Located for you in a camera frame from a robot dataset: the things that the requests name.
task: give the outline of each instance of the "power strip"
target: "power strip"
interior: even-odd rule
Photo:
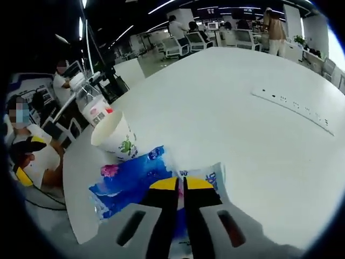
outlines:
[[[312,121],[313,123],[319,125],[325,131],[334,136],[333,131],[330,129],[328,120],[320,117],[317,112],[310,110],[308,107],[299,104],[296,101],[291,101],[282,94],[274,93],[272,90],[268,90],[262,87],[256,87],[251,94],[263,98],[265,100],[271,101],[272,103],[278,104],[284,108],[287,108],[306,119]]]

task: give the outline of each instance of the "window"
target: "window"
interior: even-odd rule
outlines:
[[[328,27],[329,58],[342,70],[345,71],[345,56],[341,44],[330,27]]]

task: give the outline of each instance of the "tan shirt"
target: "tan shirt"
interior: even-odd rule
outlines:
[[[265,14],[264,25],[268,26],[269,39],[272,39],[272,40],[286,39],[285,31],[282,27],[281,20],[271,19],[267,14]]]

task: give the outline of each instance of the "white table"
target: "white table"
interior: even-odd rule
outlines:
[[[317,110],[333,137],[309,120],[250,95],[275,89]],[[286,59],[213,47],[157,72],[112,104],[147,152],[165,145],[179,169],[226,165],[230,200],[279,244],[307,248],[328,226],[345,187],[345,96]],[[87,128],[64,158],[67,212],[79,243],[97,233],[88,186],[111,159]]]

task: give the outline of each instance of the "potted plant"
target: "potted plant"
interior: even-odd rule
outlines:
[[[294,37],[294,41],[297,42],[298,44],[300,44],[302,47],[304,47],[304,45],[305,45],[305,43],[306,43],[306,41],[305,41],[305,40],[303,39],[303,37],[300,36],[300,35],[296,35],[296,36]]]

